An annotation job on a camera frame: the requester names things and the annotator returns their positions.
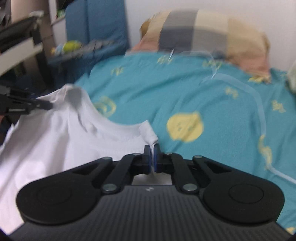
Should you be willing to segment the white t-shirt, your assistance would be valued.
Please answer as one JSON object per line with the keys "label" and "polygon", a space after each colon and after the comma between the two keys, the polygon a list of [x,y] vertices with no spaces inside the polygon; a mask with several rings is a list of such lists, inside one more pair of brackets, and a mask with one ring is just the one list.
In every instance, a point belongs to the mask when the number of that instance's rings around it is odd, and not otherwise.
{"label": "white t-shirt", "polygon": [[158,141],[148,121],[113,123],[98,112],[85,90],[74,85],[42,99],[53,108],[21,116],[1,146],[1,229],[6,233],[23,223],[16,195],[26,184],[102,157],[117,161]]}

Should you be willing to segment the plaid pillow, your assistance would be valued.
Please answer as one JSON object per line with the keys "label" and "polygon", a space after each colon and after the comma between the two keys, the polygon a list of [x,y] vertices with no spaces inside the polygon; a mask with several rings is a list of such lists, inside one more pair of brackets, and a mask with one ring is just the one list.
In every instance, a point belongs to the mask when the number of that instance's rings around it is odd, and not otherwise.
{"label": "plaid pillow", "polygon": [[252,75],[271,82],[269,40],[265,33],[228,15],[200,10],[162,11],[141,27],[133,51],[205,51]]}

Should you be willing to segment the dark wooden desk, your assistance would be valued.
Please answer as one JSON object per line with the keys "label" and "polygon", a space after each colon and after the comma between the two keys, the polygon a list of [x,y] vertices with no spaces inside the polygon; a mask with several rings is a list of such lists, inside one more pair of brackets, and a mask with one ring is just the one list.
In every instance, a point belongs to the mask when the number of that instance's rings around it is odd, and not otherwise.
{"label": "dark wooden desk", "polygon": [[15,87],[36,95],[54,90],[41,35],[43,17],[44,11],[33,11],[1,30],[1,89]]}

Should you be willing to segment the light green blanket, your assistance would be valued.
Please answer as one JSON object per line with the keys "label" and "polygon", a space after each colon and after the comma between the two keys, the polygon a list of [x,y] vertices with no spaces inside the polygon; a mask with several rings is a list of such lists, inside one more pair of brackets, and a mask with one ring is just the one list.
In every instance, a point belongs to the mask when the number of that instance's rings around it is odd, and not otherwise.
{"label": "light green blanket", "polygon": [[292,66],[287,72],[287,87],[292,94],[296,94],[296,61],[293,62]]}

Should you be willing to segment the grey cloth on chair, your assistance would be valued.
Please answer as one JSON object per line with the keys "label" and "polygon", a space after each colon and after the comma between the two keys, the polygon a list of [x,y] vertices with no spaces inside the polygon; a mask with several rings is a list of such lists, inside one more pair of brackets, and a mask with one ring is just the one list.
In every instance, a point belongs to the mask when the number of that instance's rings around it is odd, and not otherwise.
{"label": "grey cloth on chair", "polygon": [[93,40],[88,44],[82,44],[82,47],[79,50],[66,53],[64,55],[66,55],[68,58],[81,57],[84,54],[92,53],[92,52],[95,52],[96,50],[99,50],[114,44],[116,44],[116,42],[112,40]]}

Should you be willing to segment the yellow green plush toy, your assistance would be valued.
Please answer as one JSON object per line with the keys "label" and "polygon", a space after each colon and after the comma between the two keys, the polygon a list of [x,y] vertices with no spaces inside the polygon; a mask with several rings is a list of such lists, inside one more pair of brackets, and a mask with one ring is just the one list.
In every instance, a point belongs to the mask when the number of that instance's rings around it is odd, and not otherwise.
{"label": "yellow green plush toy", "polygon": [[52,56],[59,56],[66,53],[70,53],[79,50],[82,47],[82,43],[79,41],[68,41],[64,44],[60,44],[55,48],[51,49]]}

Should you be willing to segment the blue covered chair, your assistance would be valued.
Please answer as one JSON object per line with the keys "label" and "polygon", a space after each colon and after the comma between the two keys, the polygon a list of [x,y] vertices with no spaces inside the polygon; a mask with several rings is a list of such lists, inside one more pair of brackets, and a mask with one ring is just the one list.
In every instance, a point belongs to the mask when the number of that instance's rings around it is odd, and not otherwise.
{"label": "blue covered chair", "polygon": [[93,40],[112,40],[116,44],[68,58],[66,55],[48,61],[54,89],[74,83],[89,74],[102,60],[123,55],[130,47],[124,1],[74,1],[66,8],[67,39],[88,44]]}

